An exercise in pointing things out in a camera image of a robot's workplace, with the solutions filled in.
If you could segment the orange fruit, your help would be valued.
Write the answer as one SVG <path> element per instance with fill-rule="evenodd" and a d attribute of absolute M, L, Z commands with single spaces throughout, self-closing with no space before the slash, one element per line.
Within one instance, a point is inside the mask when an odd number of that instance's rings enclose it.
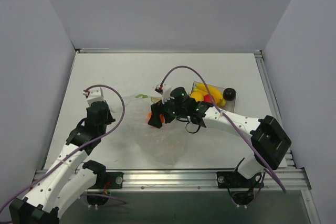
<path fill-rule="evenodd" d="M 161 128 L 163 126 L 163 123 L 165 122 L 164 116 L 162 114 L 153 114 L 149 113 L 147 118 L 147 124 L 149 126 L 155 127 L 155 128 Z"/>

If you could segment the yellow lemon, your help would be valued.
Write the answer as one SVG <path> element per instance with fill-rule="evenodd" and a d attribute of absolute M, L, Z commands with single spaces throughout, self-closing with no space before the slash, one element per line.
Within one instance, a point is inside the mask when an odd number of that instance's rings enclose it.
<path fill-rule="evenodd" d="M 196 102 L 204 101 L 204 94 L 198 91 L 192 92 L 190 97 L 193 98 Z"/>

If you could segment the translucent plastic bag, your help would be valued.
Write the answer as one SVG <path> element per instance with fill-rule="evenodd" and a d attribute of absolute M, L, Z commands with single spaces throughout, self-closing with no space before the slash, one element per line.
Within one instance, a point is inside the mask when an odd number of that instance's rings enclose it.
<path fill-rule="evenodd" d="M 160 129 L 147 124 L 151 105 L 158 97 L 133 94 L 123 97 L 125 115 L 112 134 L 118 140 L 139 147 L 139 153 L 158 164 L 172 167 L 185 154 L 189 137 L 184 137 L 184 127 L 177 121 L 163 123 Z"/>

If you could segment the yellow banana bunch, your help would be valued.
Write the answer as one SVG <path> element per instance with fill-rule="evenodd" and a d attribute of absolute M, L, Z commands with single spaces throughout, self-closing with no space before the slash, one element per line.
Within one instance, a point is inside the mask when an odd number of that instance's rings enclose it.
<path fill-rule="evenodd" d="M 217 106 L 223 107 L 226 104 L 226 100 L 223 98 L 222 92 L 213 87 L 208 85 L 207 87 L 203 83 L 197 83 L 193 89 L 194 92 L 198 91 L 203 93 L 204 95 L 210 94 L 213 96 L 214 101 Z"/>

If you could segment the dark brown mangosteen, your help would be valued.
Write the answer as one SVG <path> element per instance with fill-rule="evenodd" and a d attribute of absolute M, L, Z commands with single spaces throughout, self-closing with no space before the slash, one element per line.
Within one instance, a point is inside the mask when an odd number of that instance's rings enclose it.
<path fill-rule="evenodd" d="M 236 90 L 233 88 L 226 88 L 223 91 L 223 98 L 226 101 L 234 101 L 236 99 Z"/>

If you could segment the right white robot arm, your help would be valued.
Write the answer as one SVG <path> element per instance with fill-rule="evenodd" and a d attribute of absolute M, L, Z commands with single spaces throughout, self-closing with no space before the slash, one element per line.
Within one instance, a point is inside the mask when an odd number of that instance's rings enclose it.
<path fill-rule="evenodd" d="M 233 181 L 239 187 L 246 186 L 264 169 L 277 170 L 291 146 L 289 136 L 270 115 L 258 119 L 228 112 L 212 102 L 196 101 L 183 87 L 163 87 L 157 91 L 162 98 L 151 105 L 148 125 L 159 129 L 164 123 L 184 119 L 199 127 L 232 132 L 246 141 L 253 154 L 244 158 L 233 173 Z"/>

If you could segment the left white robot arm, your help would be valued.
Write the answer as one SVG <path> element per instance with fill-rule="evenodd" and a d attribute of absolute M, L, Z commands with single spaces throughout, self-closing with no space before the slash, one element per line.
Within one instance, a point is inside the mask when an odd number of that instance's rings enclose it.
<path fill-rule="evenodd" d="M 87 116 L 69 133 L 58 158 L 22 198 L 9 205 L 12 223 L 59 223 L 61 216 L 90 187 L 107 180 L 106 167 L 87 160 L 115 122 L 106 101 L 91 102 Z"/>

